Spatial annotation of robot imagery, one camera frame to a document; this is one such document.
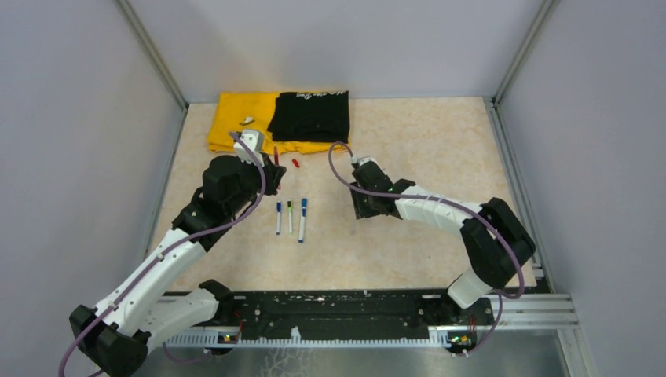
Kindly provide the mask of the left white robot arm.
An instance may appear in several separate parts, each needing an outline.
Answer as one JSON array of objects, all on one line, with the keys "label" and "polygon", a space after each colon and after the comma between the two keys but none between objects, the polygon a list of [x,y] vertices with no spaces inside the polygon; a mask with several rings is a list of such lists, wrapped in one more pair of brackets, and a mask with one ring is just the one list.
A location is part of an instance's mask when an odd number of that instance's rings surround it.
[{"label": "left white robot arm", "polygon": [[155,348],[191,326],[211,321],[239,324],[233,293],[216,280],[201,283],[166,306],[155,304],[264,195],[276,195],[286,172],[265,153],[257,164],[236,156],[213,158],[203,172],[202,185],[158,247],[94,307],[80,305],[72,311],[69,322],[75,340],[60,361],[58,374],[64,375],[69,357],[80,350],[101,372],[130,376]]}]

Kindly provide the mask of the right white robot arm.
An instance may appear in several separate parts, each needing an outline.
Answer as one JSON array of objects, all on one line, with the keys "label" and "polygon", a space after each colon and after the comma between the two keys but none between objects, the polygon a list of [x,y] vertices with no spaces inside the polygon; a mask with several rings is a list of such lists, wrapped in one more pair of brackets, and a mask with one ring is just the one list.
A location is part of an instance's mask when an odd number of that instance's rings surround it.
[{"label": "right white robot arm", "polygon": [[535,254],[536,245],[506,201],[469,203],[429,192],[414,181],[392,181],[370,157],[354,161],[349,189],[357,218],[392,216],[457,235],[470,268],[447,288],[442,313],[463,323],[483,295],[502,290]]}]

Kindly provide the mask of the large white blue marker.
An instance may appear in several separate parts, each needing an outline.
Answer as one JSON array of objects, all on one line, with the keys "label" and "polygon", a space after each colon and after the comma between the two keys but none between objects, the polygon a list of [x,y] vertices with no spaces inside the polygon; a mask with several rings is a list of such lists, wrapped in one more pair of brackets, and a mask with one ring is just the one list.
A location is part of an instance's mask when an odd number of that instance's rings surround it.
[{"label": "large white blue marker", "polygon": [[308,205],[307,198],[302,198],[301,210],[300,210],[301,214],[298,226],[298,243],[304,243],[305,241],[307,205]]}]

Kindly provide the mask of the white blue-ended marker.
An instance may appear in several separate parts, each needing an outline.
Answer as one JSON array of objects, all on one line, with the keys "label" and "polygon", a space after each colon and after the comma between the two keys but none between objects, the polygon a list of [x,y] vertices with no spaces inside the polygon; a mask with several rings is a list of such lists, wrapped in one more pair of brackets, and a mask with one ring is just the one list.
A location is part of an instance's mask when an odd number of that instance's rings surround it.
[{"label": "white blue-ended marker", "polygon": [[281,221],[282,221],[282,203],[277,201],[276,203],[276,234],[281,234]]}]

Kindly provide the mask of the white green-tipped pen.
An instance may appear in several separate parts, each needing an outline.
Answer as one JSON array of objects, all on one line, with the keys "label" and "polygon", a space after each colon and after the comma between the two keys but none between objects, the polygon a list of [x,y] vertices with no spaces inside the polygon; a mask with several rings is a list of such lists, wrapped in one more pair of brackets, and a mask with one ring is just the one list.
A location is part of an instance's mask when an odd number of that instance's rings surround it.
[{"label": "white green-tipped pen", "polygon": [[290,235],[294,234],[294,206],[291,200],[287,201],[287,228]]}]

